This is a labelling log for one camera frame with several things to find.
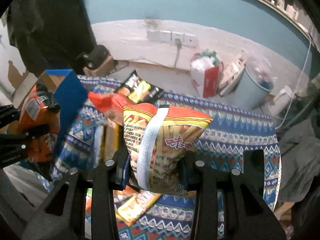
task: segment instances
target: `shelf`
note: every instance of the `shelf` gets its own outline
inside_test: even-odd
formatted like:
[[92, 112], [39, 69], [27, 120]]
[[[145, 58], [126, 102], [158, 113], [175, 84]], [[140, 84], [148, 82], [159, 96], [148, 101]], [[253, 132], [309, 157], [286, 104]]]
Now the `shelf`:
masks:
[[286, 18], [289, 22], [291, 22], [308, 40], [309, 40], [309, 35], [305, 33], [305, 31], [294, 21], [292, 20], [285, 12], [283, 12], [281, 9], [279, 9], [277, 6], [274, 4], [270, 3], [268, 0], [258, 0], [265, 5], [267, 5], [269, 8], [275, 10], [277, 13], [282, 15], [284, 18]]

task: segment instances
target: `gray cloth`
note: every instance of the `gray cloth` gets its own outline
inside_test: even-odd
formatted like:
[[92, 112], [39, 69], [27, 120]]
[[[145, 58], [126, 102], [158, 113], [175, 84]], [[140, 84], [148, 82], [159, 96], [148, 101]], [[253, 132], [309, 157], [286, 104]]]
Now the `gray cloth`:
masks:
[[295, 125], [279, 141], [281, 183], [278, 201], [299, 202], [320, 173], [320, 139], [316, 117]]

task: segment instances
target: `electrical socket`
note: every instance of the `electrical socket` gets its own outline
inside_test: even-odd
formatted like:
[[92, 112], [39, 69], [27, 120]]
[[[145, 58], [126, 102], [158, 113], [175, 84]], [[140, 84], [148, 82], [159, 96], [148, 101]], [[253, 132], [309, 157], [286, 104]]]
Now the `electrical socket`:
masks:
[[197, 36], [190, 33], [185, 33], [184, 42], [182, 44], [190, 47], [197, 47], [198, 46]]
[[172, 32], [172, 42], [174, 43], [176, 39], [180, 39], [181, 43], [184, 43], [184, 33]]
[[160, 31], [159, 33], [161, 42], [170, 43], [171, 42], [171, 32], [170, 31]]
[[147, 30], [148, 41], [159, 41], [160, 40], [159, 34], [160, 34], [159, 31]]

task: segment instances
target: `blue tablecloth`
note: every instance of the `blue tablecloth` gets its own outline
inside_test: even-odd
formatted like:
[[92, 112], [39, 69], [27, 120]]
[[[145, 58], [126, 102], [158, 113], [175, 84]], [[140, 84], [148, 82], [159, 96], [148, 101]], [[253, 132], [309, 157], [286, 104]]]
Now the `blue tablecloth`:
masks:
[[[108, 78], [78, 76], [83, 86], [94, 93], [111, 92], [120, 82]], [[167, 92], [155, 103], [189, 107], [209, 114], [213, 121], [195, 143], [196, 154], [214, 169], [243, 170], [244, 150], [263, 149], [265, 155], [265, 188], [263, 199], [273, 210], [280, 184], [280, 151], [272, 120], [264, 115], [242, 111], [214, 102]], [[87, 100], [70, 131], [66, 135], [63, 150], [55, 160], [51, 177], [62, 178], [71, 167], [91, 169], [100, 160], [100, 139], [105, 117]], [[38, 175], [44, 186], [51, 190], [54, 183]], [[117, 221], [121, 239], [188, 239], [196, 200], [163, 195], [130, 228]], [[218, 193], [218, 238], [223, 236], [224, 217], [222, 194]], [[208, 239], [213, 238], [208, 232]]]

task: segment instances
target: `silver screw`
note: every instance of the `silver screw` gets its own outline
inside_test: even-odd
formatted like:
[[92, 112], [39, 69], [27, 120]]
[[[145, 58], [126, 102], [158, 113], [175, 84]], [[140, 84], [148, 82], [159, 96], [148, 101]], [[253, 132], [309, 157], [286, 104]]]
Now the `silver screw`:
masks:
[[76, 174], [78, 172], [78, 169], [77, 168], [71, 168], [70, 170], [69, 170], [69, 173], [70, 174]]
[[240, 171], [238, 169], [232, 169], [231, 173], [236, 176], [240, 175]]
[[198, 167], [203, 167], [204, 166], [204, 162], [203, 161], [196, 161], [196, 165]]
[[104, 164], [106, 166], [112, 166], [113, 164], [115, 164], [115, 161], [114, 160], [107, 160]]

